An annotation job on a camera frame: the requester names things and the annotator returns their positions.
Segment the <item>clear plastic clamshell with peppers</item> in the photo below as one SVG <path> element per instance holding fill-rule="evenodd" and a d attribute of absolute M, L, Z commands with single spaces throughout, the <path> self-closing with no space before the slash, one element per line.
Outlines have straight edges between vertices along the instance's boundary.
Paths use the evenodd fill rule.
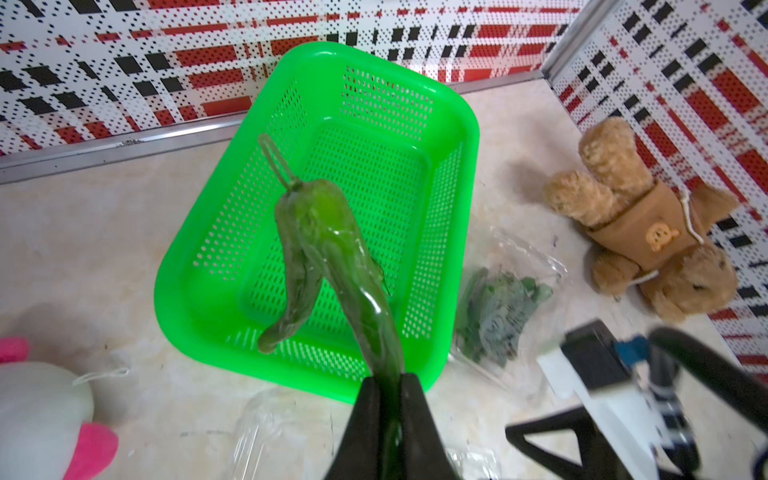
<path fill-rule="evenodd" d="M 341 443 L 353 406 L 298 391 L 259 393 L 238 420 L 227 479 L 324 479 Z M 384 478 L 381 413 L 379 478 Z M 488 449 L 460 447 L 441 438 L 458 479 L 497 479 L 501 466 Z M 392 450 L 391 479 L 405 479 L 402 433 Z"/>

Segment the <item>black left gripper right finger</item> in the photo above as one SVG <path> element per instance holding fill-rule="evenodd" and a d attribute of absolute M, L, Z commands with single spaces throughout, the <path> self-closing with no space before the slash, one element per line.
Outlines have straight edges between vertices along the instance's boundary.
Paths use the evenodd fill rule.
<path fill-rule="evenodd" d="M 404 478 L 458 479 L 440 439 L 424 390 L 415 374 L 400 379 L 402 464 Z"/>

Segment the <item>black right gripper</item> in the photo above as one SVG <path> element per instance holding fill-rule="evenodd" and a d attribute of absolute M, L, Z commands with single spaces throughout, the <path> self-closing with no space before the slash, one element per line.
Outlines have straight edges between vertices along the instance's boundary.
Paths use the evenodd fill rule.
<path fill-rule="evenodd" d="M 552 391 L 579 406 L 509 425 L 507 441 L 562 479 L 693 479 L 701 458 L 677 396 L 680 365 L 642 336 L 620 341 L 600 320 L 567 332 L 537 358 Z M 570 430 L 574 462 L 529 441 Z"/>

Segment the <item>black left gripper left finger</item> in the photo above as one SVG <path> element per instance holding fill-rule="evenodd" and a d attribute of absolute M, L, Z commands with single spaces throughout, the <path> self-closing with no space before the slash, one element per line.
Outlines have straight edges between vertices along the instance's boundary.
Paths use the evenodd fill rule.
<path fill-rule="evenodd" d="M 366 378 L 325 480 L 379 478 L 382 394 L 373 377 Z"/>

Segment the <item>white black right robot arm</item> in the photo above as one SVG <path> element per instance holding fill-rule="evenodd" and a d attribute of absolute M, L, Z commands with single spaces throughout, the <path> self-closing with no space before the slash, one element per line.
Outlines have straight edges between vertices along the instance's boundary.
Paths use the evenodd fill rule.
<path fill-rule="evenodd" d="M 677 395 L 681 371 L 767 429 L 766 386 L 674 328 L 620 341 L 595 320 L 555 340 L 537 362 L 556 395 L 581 404 L 505 434 L 562 479 L 695 478 L 701 457 Z"/>

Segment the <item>small green pepper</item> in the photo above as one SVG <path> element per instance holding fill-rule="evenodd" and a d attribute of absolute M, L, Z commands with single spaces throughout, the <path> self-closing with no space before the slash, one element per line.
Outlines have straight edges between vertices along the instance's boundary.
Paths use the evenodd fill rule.
<path fill-rule="evenodd" d="M 383 416 L 400 417 L 400 378 L 404 355 L 384 288 L 384 273 L 374 260 L 342 190 L 325 179 L 303 181 L 268 134 L 259 146 L 285 192 L 299 239 L 323 282 L 334 290 L 361 353 L 382 393 Z"/>
<path fill-rule="evenodd" d="M 289 211 L 288 200 L 281 198 L 275 208 L 275 220 L 285 265 L 286 307 L 280 319 L 259 337 L 263 354 L 271 354 L 278 344 L 289 339 L 312 314 L 321 291 L 323 276 L 302 248 L 297 223 Z"/>

